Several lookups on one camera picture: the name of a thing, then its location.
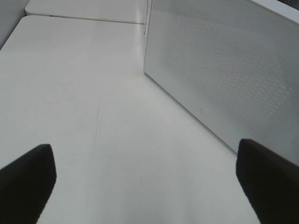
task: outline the white desk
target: white desk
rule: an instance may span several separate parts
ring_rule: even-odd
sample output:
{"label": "white desk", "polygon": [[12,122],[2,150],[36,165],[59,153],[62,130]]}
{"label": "white desk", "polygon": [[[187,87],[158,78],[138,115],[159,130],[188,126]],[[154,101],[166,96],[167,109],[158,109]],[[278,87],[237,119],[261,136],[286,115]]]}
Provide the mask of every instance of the white desk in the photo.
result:
{"label": "white desk", "polygon": [[144,75],[139,30],[22,19],[0,51],[0,167],[52,145],[40,224],[259,223],[235,153]]}
{"label": "white desk", "polygon": [[30,0],[27,15],[144,23],[147,0]]}

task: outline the scratch mark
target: scratch mark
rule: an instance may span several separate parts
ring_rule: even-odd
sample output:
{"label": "scratch mark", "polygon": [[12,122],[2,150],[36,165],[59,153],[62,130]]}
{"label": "scratch mark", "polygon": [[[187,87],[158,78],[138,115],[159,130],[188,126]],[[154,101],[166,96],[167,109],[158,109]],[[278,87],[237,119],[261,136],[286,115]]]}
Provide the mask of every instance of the scratch mark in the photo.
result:
{"label": "scratch mark", "polygon": [[101,133],[101,130],[102,130],[101,123],[102,123],[102,116],[101,116],[101,113],[100,113],[100,109],[98,109],[98,111],[97,111],[97,127],[96,127],[95,134],[94,134],[93,146],[92,146],[91,153],[90,153],[89,163],[91,163],[91,161],[92,161],[92,158],[93,158],[93,155],[94,155],[94,152],[95,152],[95,148],[96,148],[96,146],[99,142],[99,139],[100,139],[100,133]]}
{"label": "scratch mark", "polygon": [[[89,169],[91,168],[93,155],[94,155],[96,146],[97,146],[97,144],[99,142],[99,139],[100,139],[100,133],[101,133],[101,130],[102,130],[101,123],[102,123],[102,116],[101,116],[101,113],[100,113],[100,109],[98,109],[98,111],[97,111],[97,127],[95,129],[95,134],[94,134],[94,138],[93,138],[93,146],[92,146],[91,151],[90,151]],[[89,192],[89,184],[87,184],[87,192],[86,192],[86,205],[85,205],[86,210],[87,210],[87,207],[88,207],[88,192]]]}

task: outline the white wall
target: white wall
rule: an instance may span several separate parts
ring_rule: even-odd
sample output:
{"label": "white wall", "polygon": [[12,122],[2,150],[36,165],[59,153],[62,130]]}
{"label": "white wall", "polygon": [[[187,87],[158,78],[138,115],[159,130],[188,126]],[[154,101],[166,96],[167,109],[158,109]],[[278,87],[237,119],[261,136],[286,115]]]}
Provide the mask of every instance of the white wall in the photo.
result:
{"label": "white wall", "polygon": [[0,49],[20,19],[29,0],[0,0]]}

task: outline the white table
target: white table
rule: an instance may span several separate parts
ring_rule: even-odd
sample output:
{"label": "white table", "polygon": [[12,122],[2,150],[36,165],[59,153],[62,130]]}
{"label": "white table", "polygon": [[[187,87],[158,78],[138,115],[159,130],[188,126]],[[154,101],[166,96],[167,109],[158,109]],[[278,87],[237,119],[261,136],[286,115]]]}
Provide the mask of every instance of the white table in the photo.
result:
{"label": "white table", "polygon": [[236,154],[143,73],[139,29],[22,19],[0,51],[0,167],[52,145],[40,224],[259,223]]}
{"label": "white table", "polygon": [[30,0],[27,15],[144,23],[147,0]]}

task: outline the white perforated panel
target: white perforated panel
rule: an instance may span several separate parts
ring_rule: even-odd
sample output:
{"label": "white perforated panel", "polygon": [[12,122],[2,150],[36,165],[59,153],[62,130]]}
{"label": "white perforated panel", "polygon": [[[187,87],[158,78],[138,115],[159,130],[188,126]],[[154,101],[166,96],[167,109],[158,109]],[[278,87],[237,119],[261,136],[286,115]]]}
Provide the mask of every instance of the white perforated panel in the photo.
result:
{"label": "white perforated panel", "polygon": [[146,72],[232,148],[252,138],[299,163],[298,25],[247,0],[152,7]]}

